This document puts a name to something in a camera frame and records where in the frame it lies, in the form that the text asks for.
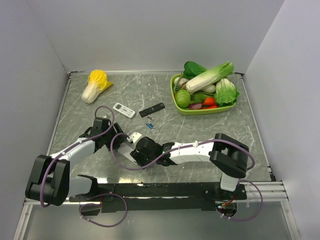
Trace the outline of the white grey-faced remote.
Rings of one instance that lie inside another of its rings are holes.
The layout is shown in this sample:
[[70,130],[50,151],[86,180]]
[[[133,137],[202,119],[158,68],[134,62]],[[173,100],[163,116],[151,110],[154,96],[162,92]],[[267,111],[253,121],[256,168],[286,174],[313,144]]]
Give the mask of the white grey-faced remote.
[[137,166],[137,161],[130,155],[132,151],[133,149],[126,143],[122,143],[121,146],[117,149],[118,153],[120,153],[122,156],[124,156],[126,159]]

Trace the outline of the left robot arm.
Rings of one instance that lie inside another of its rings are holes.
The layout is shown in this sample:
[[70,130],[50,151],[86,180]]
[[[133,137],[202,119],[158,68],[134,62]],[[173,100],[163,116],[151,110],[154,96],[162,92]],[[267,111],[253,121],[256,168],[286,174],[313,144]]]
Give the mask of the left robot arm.
[[49,205],[60,206],[68,197],[82,195],[87,201],[99,195],[98,180],[93,176],[78,175],[70,177],[71,170],[94,154],[103,146],[111,150],[121,147],[127,138],[112,141],[116,134],[122,133],[118,123],[103,117],[96,117],[89,127],[67,148],[52,155],[36,157],[25,189],[25,197],[40,201],[45,208]]

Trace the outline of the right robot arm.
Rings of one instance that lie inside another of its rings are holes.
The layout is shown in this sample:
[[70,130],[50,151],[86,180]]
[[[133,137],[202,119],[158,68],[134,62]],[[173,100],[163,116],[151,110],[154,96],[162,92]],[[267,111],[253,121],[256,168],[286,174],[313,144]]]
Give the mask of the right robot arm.
[[223,199],[230,199],[236,193],[239,180],[247,174],[248,146],[223,133],[202,142],[167,142],[162,145],[138,132],[131,134],[129,139],[134,145],[130,155],[140,167],[154,160],[164,167],[189,162],[214,164],[222,171],[218,193]]

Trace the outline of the white air conditioner remote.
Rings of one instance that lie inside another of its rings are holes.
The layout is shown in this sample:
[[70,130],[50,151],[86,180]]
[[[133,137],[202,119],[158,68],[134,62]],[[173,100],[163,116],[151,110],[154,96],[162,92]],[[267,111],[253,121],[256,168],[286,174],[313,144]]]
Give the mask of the white air conditioner remote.
[[114,104],[114,106],[112,107],[116,112],[124,115],[125,117],[132,119],[135,115],[136,112],[126,106],[124,106],[123,104],[117,102]]

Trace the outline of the black slim remote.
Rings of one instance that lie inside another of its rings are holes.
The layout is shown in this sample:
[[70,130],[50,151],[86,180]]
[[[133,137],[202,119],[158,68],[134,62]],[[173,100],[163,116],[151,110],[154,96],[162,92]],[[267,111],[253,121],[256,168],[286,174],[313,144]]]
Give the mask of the black slim remote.
[[149,107],[149,108],[146,108],[146,109],[144,109],[144,110],[141,110],[140,112],[139,112],[139,115],[143,118],[143,117],[146,117],[146,116],[148,116],[148,115],[150,115],[150,114],[153,114],[153,113],[155,113],[155,112],[158,112],[158,111],[160,111],[160,110],[162,110],[162,109],[164,109],[165,108],[165,105],[161,102],[161,103],[158,103],[158,104],[156,104],[156,105],[154,105],[154,106],[151,106],[151,107]]

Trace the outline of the green plastic basket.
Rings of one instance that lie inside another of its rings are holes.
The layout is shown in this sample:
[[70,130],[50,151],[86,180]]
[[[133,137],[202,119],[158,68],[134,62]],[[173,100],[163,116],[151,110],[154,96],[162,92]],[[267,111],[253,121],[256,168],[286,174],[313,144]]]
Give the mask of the green plastic basket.
[[170,87],[171,87],[170,92],[171,92],[171,96],[172,96],[173,103],[174,103],[175,107],[177,108],[178,112],[182,115],[196,116],[196,115],[208,115],[208,114],[222,113],[222,112],[226,112],[226,111],[230,110],[237,103],[237,102],[235,102],[234,104],[229,105],[229,106],[223,106],[223,107],[217,107],[217,108],[204,108],[204,109],[196,109],[196,110],[192,110],[189,108],[181,108],[178,106],[178,104],[175,100],[175,95],[174,95],[174,91],[173,91],[174,80],[178,79],[180,76],[182,76],[181,73],[175,74],[171,77],[171,79],[170,79]]

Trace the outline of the yellow napa cabbage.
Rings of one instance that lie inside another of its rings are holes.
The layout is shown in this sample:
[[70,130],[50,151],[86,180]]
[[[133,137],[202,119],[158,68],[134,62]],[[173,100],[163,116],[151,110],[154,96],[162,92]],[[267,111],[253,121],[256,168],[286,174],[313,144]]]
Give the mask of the yellow napa cabbage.
[[92,104],[102,92],[112,85],[113,82],[108,81],[105,71],[95,69],[88,76],[87,86],[82,93],[81,99],[87,104]]

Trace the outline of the round green cabbage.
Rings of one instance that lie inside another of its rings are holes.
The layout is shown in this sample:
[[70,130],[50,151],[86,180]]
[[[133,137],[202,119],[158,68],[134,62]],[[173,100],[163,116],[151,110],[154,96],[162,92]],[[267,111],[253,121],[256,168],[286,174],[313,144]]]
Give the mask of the round green cabbage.
[[191,94],[185,89],[180,89],[176,93],[175,101],[180,108],[187,108],[191,102]]

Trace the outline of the purple onion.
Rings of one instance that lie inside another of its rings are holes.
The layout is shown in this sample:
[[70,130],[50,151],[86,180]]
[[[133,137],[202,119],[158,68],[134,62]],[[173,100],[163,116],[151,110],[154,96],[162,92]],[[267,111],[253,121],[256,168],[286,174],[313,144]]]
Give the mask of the purple onion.
[[192,103],[188,106],[190,110],[200,110],[203,107],[201,103]]

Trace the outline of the brown mushroom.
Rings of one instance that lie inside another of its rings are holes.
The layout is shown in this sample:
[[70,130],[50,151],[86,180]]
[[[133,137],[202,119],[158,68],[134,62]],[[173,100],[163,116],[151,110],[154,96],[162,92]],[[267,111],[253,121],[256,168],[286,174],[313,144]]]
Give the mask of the brown mushroom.
[[186,89],[186,84],[187,84],[188,82],[186,81],[186,82],[184,82],[181,86],[180,86],[180,89],[181,90],[185,90]]

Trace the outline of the white garlic bulb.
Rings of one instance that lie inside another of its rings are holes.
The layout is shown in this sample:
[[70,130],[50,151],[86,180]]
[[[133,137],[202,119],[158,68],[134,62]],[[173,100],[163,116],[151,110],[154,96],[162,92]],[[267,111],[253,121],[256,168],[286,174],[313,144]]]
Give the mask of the white garlic bulb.
[[181,87],[182,85],[184,85],[185,83],[187,83],[189,80],[187,78],[184,77],[177,77],[173,84],[177,87]]

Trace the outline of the orange carrot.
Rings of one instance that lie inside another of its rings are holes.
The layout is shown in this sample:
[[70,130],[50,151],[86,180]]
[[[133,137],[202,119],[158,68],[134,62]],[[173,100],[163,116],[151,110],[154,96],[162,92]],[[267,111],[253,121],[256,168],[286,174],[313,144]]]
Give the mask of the orange carrot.
[[215,99],[213,97],[207,97],[204,102],[202,103],[204,106],[212,106],[215,105]]

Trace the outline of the white radish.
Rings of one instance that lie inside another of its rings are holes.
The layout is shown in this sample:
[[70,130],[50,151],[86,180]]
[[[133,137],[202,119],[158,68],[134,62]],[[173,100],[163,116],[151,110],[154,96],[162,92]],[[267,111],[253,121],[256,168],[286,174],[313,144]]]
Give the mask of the white radish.
[[214,84],[209,84],[209,85],[203,87],[203,88],[201,89],[201,91],[202,91],[202,92],[205,92],[205,93],[210,93],[210,94],[212,94],[212,93],[215,93],[215,92],[216,92],[216,86],[215,86]]

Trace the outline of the dark green spinach leaf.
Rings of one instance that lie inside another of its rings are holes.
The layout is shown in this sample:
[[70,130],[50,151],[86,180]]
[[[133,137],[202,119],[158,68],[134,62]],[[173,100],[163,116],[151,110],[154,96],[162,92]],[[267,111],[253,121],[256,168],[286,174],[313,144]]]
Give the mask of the dark green spinach leaf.
[[183,71],[183,76],[186,79],[191,80],[192,78],[206,72],[207,69],[203,67],[202,65],[194,62],[194,61],[187,61],[184,64],[184,71]]

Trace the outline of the green bok choy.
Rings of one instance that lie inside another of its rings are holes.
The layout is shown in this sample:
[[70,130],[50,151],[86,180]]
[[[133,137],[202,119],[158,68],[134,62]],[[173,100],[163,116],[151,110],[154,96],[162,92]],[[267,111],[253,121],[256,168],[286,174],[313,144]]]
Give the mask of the green bok choy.
[[216,84],[215,102],[219,107],[231,106],[237,102],[238,89],[227,78],[222,78]]

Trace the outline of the long green napa cabbage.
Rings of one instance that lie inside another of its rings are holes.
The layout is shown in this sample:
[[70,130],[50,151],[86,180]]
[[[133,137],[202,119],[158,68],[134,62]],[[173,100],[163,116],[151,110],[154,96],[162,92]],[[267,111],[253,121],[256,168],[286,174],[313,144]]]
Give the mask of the long green napa cabbage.
[[190,79],[186,84],[186,90],[193,94],[201,90],[203,87],[214,84],[222,78],[227,77],[228,75],[232,74],[233,71],[234,65],[229,61],[212,69],[207,69],[207,71]]

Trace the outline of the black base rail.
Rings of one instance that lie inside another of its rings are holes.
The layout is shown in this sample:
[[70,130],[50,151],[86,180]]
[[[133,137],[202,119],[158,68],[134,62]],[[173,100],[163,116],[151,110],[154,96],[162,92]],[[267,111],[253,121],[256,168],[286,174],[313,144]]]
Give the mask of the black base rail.
[[93,196],[72,196],[70,202],[101,203],[103,213],[115,213],[124,209],[123,197],[129,211],[189,210],[215,211],[216,203],[229,200],[246,200],[245,186],[235,191],[222,190],[218,182],[179,183],[99,183]]

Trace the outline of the aluminium frame rail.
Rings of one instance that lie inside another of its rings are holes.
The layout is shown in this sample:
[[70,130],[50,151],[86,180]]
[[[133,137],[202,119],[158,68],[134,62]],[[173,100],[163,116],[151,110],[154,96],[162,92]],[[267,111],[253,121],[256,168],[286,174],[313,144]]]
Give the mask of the aluminium frame rail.
[[240,182],[234,192],[219,189],[217,182],[194,183],[101,183],[96,197],[71,196],[63,202],[67,204],[98,203],[100,201],[111,202],[113,193],[122,196],[126,201],[130,200],[213,200],[217,202],[259,200],[269,202],[287,201],[287,193],[282,182]]

